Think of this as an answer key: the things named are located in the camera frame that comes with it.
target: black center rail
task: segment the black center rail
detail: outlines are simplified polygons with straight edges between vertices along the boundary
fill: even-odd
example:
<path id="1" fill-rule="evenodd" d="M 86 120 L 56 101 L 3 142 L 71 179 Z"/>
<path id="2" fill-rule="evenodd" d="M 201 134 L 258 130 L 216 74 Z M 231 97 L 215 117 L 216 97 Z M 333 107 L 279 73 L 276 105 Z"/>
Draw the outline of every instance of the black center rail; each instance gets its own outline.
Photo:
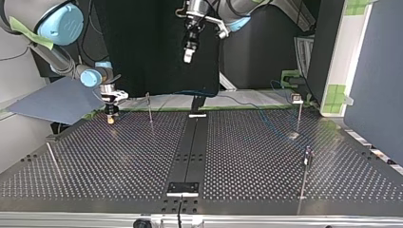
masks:
<path id="1" fill-rule="evenodd" d="M 403 177 L 312 109 L 299 124 L 294 109 L 273 109 L 152 123 L 129 112 L 114 125 L 99 114 L 73 128 L 50 145 L 54 159 L 43 147 L 0 175 L 0 211 L 403 217 Z M 168 197 L 178 182 L 199 195 Z"/>

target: green tape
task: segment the green tape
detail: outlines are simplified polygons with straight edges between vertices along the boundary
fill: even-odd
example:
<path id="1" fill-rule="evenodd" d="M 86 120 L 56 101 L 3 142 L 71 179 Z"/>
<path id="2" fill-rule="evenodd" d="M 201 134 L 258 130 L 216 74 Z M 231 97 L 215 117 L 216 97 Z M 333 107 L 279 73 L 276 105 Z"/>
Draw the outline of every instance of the green tape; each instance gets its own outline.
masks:
<path id="1" fill-rule="evenodd" d="M 364 15 L 369 0 L 348 0 L 344 15 Z"/>
<path id="2" fill-rule="evenodd" d="M 323 113 L 340 113 L 345 103 L 345 85 L 328 85 L 325 104 L 322 107 Z"/>
<path id="3" fill-rule="evenodd" d="M 21 22 L 19 22 L 14 17 L 10 17 L 10 26 L 11 26 L 12 30 L 23 33 L 31 41 L 33 41 L 39 45 L 45 46 L 48 49 L 53 49 L 53 42 L 51 40 L 49 40 L 46 37 L 33 33 L 32 31 L 30 31 L 26 26 L 24 26 Z"/>

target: metal rod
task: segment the metal rod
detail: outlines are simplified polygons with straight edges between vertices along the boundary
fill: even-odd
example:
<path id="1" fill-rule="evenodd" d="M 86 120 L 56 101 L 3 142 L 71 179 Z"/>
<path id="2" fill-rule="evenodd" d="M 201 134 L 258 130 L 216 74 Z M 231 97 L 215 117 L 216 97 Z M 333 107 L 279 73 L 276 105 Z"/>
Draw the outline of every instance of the metal rod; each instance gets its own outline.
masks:
<path id="1" fill-rule="evenodd" d="M 305 194 L 305 184 L 306 184 L 306 177 L 308 176 L 308 165 L 305 166 L 304 174 L 303 174 L 303 180 L 302 180 L 302 187 L 299 195 L 299 205 L 297 209 L 297 215 L 300 214 L 301 210 L 301 205 L 302 201 L 305 199 L 304 194 Z"/>
<path id="2" fill-rule="evenodd" d="M 48 151 L 50 153 L 51 159 L 56 163 L 57 162 L 56 157 L 54 157 L 53 150 L 51 149 L 51 145 L 49 142 L 47 142 L 47 147 L 48 147 Z"/>
<path id="3" fill-rule="evenodd" d="M 301 115 L 302 115 L 302 106 L 303 106 L 303 104 L 300 104 L 300 105 L 299 105 L 298 122 L 297 122 L 297 132 L 299 132 L 299 124 L 300 124 Z"/>
<path id="4" fill-rule="evenodd" d="M 147 105 L 148 105 L 148 114 L 150 116 L 150 122 L 152 123 L 152 112 L 151 112 L 151 101 L 150 101 L 150 93 L 147 92 L 145 94 L 145 97 L 147 99 Z"/>

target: pin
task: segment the pin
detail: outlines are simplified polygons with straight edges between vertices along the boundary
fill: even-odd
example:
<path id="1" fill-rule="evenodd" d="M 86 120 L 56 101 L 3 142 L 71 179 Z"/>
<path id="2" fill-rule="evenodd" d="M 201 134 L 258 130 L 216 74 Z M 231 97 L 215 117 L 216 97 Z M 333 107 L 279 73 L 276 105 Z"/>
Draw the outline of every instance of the pin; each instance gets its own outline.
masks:
<path id="1" fill-rule="evenodd" d="M 147 99 L 148 114 L 149 114 L 149 116 L 150 116 L 150 122 L 152 123 L 150 93 L 149 93 L 149 92 L 145 93 L 145 97 L 146 97 L 146 99 Z"/>

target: black cable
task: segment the black cable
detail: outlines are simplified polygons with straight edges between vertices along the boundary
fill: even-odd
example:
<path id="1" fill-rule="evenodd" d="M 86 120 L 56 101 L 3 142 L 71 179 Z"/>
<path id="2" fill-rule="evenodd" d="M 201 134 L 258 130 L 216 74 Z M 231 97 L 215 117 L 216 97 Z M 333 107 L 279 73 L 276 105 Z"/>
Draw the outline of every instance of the black cable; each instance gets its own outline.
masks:
<path id="1" fill-rule="evenodd" d="M 23 53 L 21 53 L 21 54 L 19 54 L 19 55 L 12 56 L 12 57 L 9 57 L 9 58 L 0 59 L 0 61 L 7 61 L 7 60 L 16 59 L 16 58 L 18 58 L 18 57 L 21 57 L 21 56 L 25 55 L 25 54 L 28 52 L 28 50 L 29 50 L 29 47 L 27 47 L 27 49 L 26 49 Z"/>
<path id="2" fill-rule="evenodd" d="M 87 17 L 87 20 L 86 20 L 86 27 L 85 27 L 85 29 L 84 29 L 84 34 L 83 34 L 83 38 L 82 38 L 82 40 L 81 40 L 81 44 L 79 44 L 78 46 L 79 46 L 79 50 L 81 50 L 89 60 L 91 60 L 92 62 L 95 63 L 95 62 L 100 62 L 100 61 L 105 60 L 107 57 L 109 57 L 109 55 L 107 55 L 107 56 L 105 56 L 105 57 L 103 57 L 103 58 L 101 58 L 101 59 L 96 60 L 96 59 L 92 58 L 92 57 L 86 52 L 86 49 L 84 48 L 84 43 L 85 43 L 85 40 L 86 40 L 86 34 L 88 33 L 88 28 L 89 28 L 89 24 L 90 24 L 89 17 L 91 16 L 93 7 L 94 7 L 94 2 L 93 2 L 93 0 L 89 0 L 88 17 Z"/>
<path id="3" fill-rule="evenodd" d="M 181 209 L 182 209 L 182 203 L 179 205 L 179 210 L 178 210 L 178 227 L 179 228 L 182 228 Z"/>

